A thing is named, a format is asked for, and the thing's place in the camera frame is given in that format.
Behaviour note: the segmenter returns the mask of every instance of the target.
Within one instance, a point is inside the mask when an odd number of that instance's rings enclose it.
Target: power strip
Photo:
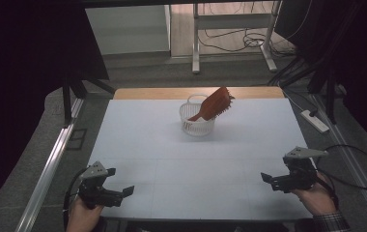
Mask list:
[[[309,110],[304,110],[300,113],[303,118],[305,118],[313,127],[317,129],[320,133],[325,133],[329,130],[329,127],[326,126],[319,118],[316,116],[310,116]]]

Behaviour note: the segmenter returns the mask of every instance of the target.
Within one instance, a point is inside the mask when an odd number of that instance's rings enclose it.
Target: person's left hand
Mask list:
[[[82,201],[76,197],[72,202],[67,232],[91,232],[99,222],[99,215],[104,207],[96,206],[90,210]]]

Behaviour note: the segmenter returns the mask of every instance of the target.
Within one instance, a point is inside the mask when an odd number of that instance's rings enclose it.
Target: basket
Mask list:
[[[209,134],[214,126],[214,119],[210,119],[209,121],[205,121],[202,117],[196,121],[188,121],[187,119],[194,116],[201,109],[201,103],[191,102],[190,99],[195,96],[203,96],[208,97],[205,94],[193,94],[187,98],[187,103],[181,105],[180,115],[182,122],[182,129],[187,134],[192,136],[205,136]]]

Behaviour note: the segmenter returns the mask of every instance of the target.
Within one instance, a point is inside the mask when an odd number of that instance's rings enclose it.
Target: brown hairbrush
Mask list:
[[[195,122],[202,117],[206,121],[209,121],[229,108],[232,98],[233,97],[229,94],[229,91],[226,87],[220,87],[213,92],[213,94],[202,101],[199,112],[187,120]]]

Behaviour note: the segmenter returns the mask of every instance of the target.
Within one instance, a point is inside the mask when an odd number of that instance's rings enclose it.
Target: plaid sleeve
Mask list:
[[[348,232],[352,231],[341,212],[313,216],[317,232]]]

